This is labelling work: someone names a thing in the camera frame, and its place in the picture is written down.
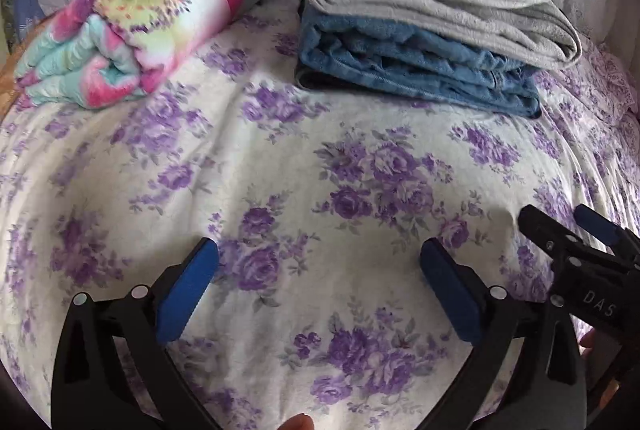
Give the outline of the person right hand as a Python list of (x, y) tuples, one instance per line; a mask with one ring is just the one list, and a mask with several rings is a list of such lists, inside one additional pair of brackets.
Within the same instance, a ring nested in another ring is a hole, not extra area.
[(590, 354), (594, 350), (596, 346), (597, 339), (597, 329), (591, 328), (589, 332), (586, 332), (585, 335), (582, 336), (579, 340), (580, 347), (580, 355), (582, 358), (587, 361), (590, 357)]

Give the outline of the person left hand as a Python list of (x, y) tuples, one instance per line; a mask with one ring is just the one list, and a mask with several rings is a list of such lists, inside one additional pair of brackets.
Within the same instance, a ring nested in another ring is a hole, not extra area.
[(278, 430), (314, 430), (314, 421), (311, 416), (300, 413), (281, 424)]

